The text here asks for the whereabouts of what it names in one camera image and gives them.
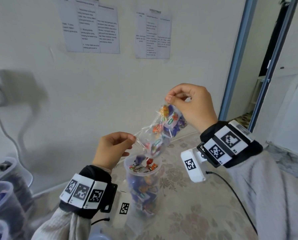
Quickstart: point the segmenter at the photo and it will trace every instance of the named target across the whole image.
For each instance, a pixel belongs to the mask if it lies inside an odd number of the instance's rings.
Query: black cable
[[[249,220],[249,222],[250,222],[252,228],[255,230],[256,234],[258,235],[257,229],[255,228],[255,225],[252,223],[252,221],[251,221],[251,219],[250,219],[250,217],[249,217],[249,215],[248,215],[248,213],[247,213],[245,207],[243,206],[243,203],[240,201],[238,195],[236,194],[236,192],[234,191],[234,189],[230,186],[230,184],[229,184],[223,177],[221,177],[219,174],[217,174],[217,173],[215,173],[215,172],[206,171],[206,173],[207,173],[207,174],[214,174],[214,175],[218,176],[219,178],[221,178],[221,179],[226,183],[226,185],[229,186],[229,188],[231,189],[231,191],[235,194],[235,197],[236,197],[237,200],[239,201],[241,207],[243,208],[243,211],[245,212],[245,214],[246,214],[246,216],[247,216],[247,218],[248,218],[248,220]]]
[[[100,219],[100,220],[96,220],[95,222],[91,223],[91,226],[93,224],[96,224],[96,223],[100,222],[100,221],[106,221],[106,222],[108,222],[109,220],[110,220],[110,218],[103,218],[103,219]]]

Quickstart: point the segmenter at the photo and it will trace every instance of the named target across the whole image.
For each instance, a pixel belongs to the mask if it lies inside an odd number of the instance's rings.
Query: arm
[[[129,155],[125,150],[131,149],[134,143],[135,137],[125,132],[116,132],[102,137],[92,165],[84,168],[80,175],[110,183],[111,170],[121,157]],[[61,201],[60,208],[55,211],[50,220],[36,230],[31,240],[86,240],[91,230],[91,218],[99,208],[80,209]]]
[[[259,239],[298,240],[298,180],[266,151],[228,168],[256,219]]]
[[[215,126],[218,119],[206,88],[180,84],[168,92],[165,100],[175,105],[187,122],[202,133],[201,138],[208,133],[213,137],[209,128]],[[298,240],[298,180],[280,171],[267,152],[261,152],[262,148],[254,150],[256,148],[246,148],[248,153],[224,166],[256,219],[259,239]]]

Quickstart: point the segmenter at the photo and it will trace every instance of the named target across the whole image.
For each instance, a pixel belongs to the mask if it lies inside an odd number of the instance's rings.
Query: hand
[[[125,150],[131,149],[134,143],[135,137],[125,132],[115,132],[103,136],[92,164],[112,170],[121,157],[129,156]]]
[[[211,95],[205,87],[182,83],[171,89],[165,100],[176,106],[189,124],[203,133],[218,122]]]

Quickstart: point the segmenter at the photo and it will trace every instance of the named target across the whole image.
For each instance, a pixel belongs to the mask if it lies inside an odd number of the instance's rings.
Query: person's left hand
[[[125,150],[131,149],[134,143],[135,137],[126,132],[115,132],[103,136],[92,164],[112,170],[121,157],[129,156]]]

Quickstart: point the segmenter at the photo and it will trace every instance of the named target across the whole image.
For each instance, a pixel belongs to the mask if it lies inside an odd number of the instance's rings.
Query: gray marble tile
[[[298,155],[274,145],[268,145],[265,150],[271,154],[281,170],[298,179]]]

